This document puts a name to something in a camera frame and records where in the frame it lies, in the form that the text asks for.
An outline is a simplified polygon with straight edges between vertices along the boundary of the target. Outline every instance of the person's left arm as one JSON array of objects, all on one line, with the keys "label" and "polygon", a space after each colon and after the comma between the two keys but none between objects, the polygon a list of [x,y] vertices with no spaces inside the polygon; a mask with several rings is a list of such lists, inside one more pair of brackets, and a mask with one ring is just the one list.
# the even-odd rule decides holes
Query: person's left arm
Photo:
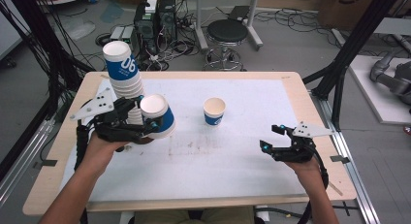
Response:
[{"label": "person's left arm", "polygon": [[108,143],[94,133],[78,169],[58,194],[39,223],[79,223],[97,179],[116,149],[127,143]]}]

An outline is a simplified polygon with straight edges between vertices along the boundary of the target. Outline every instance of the khaki pants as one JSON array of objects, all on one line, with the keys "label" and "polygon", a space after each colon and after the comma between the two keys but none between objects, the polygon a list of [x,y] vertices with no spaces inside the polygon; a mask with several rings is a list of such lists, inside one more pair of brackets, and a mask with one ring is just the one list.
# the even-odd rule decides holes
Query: khaki pants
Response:
[{"label": "khaki pants", "polygon": [[135,224],[254,224],[252,207],[207,208],[202,220],[190,220],[186,210],[136,212]]}]

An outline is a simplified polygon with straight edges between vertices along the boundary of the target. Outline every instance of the blue and white cup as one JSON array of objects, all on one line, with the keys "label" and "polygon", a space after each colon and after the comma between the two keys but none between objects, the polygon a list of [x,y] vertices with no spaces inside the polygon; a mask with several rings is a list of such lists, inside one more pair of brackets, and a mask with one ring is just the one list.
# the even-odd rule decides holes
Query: blue and white cup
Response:
[{"label": "blue and white cup", "polygon": [[154,94],[145,96],[140,102],[140,108],[142,110],[143,120],[163,116],[163,123],[159,130],[155,133],[148,134],[147,136],[149,138],[162,139],[172,133],[175,128],[174,115],[170,109],[169,103],[162,95]]},{"label": "blue and white cup", "polygon": [[226,103],[220,98],[209,98],[204,103],[205,123],[218,126],[223,119]]},{"label": "blue and white cup", "polygon": [[[144,94],[142,79],[130,47],[122,41],[114,41],[103,47],[110,83],[117,98],[136,98]],[[142,112],[135,107],[129,111],[129,124],[142,124]]]}]

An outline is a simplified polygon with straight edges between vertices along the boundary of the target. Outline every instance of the black stool seat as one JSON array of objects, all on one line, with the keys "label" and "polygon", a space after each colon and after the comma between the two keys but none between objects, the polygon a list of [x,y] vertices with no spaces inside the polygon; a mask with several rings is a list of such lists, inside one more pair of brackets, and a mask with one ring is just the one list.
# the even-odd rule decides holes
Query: black stool seat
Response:
[{"label": "black stool seat", "polygon": [[221,19],[211,23],[207,28],[208,35],[218,42],[237,43],[247,37],[247,28],[232,19]]}]

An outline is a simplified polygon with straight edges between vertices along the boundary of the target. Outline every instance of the stool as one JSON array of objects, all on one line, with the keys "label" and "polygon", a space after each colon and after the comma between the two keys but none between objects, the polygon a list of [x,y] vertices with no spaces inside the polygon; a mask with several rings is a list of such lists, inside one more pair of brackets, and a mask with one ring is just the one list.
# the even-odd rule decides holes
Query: stool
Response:
[{"label": "stool", "polygon": [[246,71],[240,62],[239,54],[228,48],[239,46],[245,41],[248,31],[241,22],[232,19],[221,19],[211,23],[206,29],[207,37],[220,48],[212,48],[205,56],[205,65],[217,68],[221,71],[231,71],[240,67],[241,71]]}]

